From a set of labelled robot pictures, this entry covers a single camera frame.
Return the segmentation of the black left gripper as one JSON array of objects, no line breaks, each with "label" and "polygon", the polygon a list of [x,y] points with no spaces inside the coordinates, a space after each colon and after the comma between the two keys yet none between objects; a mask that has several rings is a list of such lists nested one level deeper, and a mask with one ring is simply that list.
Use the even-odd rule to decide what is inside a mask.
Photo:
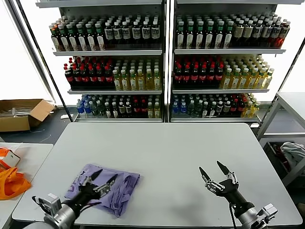
[{"label": "black left gripper", "polygon": [[80,190],[76,196],[74,196],[72,199],[65,200],[63,204],[70,207],[74,213],[80,213],[81,209],[91,200],[99,200],[100,197],[107,195],[111,191],[111,187],[115,183],[118,174],[112,176],[105,184],[101,186],[92,185],[93,181],[102,171],[103,169],[100,169],[89,177],[86,177],[81,183],[81,186],[79,186]]}]

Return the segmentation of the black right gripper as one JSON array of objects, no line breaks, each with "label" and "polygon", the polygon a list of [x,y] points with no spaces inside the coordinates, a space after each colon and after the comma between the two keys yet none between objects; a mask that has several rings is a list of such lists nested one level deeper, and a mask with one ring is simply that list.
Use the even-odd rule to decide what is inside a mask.
[{"label": "black right gripper", "polygon": [[217,161],[217,165],[227,178],[227,180],[219,183],[219,185],[224,186],[224,189],[220,191],[220,186],[211,180],[202,167],[199,167],[201,177],[205,182],[205,187],[212,193],[216,193],[217,196],[224,197],[233,206],[234,213],[245,213],[247,210],[254,208],[254,204],[248,202],[238,191],[239,181],[237,180],[235,172],[230,171],[220,161]]}]

